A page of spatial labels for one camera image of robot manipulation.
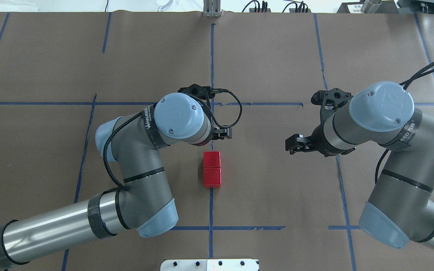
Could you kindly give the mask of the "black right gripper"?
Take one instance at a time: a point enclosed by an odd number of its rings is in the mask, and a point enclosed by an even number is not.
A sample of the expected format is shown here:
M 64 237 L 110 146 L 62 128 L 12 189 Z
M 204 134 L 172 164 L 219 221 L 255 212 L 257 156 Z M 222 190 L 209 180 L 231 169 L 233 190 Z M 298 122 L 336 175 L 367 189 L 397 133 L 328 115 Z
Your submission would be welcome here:
M 285 149 L 290 149 L 290 155 L 298 152 L 314 152 L 318 151 L 325 157 L 336 156 L 338 154 L 347 155 L 356 150 L 354 146 L 351 149 L 339 149 L 333 146 L 324 136 L 323 126 L 318 126 L 312 132 L 311 136 L 305 137 L 303 134 L 293 134 L 285 140 Z

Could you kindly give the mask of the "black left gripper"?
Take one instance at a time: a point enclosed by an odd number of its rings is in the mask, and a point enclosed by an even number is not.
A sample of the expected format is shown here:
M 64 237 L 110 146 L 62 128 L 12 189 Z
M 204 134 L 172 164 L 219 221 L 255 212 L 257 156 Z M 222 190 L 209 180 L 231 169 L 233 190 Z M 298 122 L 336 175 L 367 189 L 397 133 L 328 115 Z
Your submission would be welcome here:
M 232 128 L 213 127 L 211 130 L 211 140 L 232 139 Z

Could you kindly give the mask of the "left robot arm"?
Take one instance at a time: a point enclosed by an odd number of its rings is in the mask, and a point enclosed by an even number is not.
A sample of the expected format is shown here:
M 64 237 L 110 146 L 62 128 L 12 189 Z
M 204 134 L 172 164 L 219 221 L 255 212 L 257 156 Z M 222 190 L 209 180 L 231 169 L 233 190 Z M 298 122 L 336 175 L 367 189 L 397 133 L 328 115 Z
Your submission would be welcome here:
M 95 144 L 114 187 L 45 214 L 0 225 L 0 271 L 135 229 L 143 238 L 176 226 L 179 216 L 160 150 L 174 143 L 203 146 L 230 138 L 210 101 L 165 95 L 134 115 L 104 123 Z

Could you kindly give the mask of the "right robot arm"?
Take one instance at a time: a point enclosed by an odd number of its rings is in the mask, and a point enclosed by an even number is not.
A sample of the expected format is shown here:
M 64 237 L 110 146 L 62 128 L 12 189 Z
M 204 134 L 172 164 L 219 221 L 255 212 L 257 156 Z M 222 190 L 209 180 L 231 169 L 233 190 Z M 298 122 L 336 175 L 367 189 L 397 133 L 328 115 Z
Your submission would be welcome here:
M 393 248 L 413 241 L 434 250 L 434 116 L 395 82 L 377 82 L 355 96 L 317 91 L 311 102 L 321 107 L 320 125 L 308 137 L 287 138 L 286 151 L 346 155 L 368 141 L 388 150 L 359 226 Z

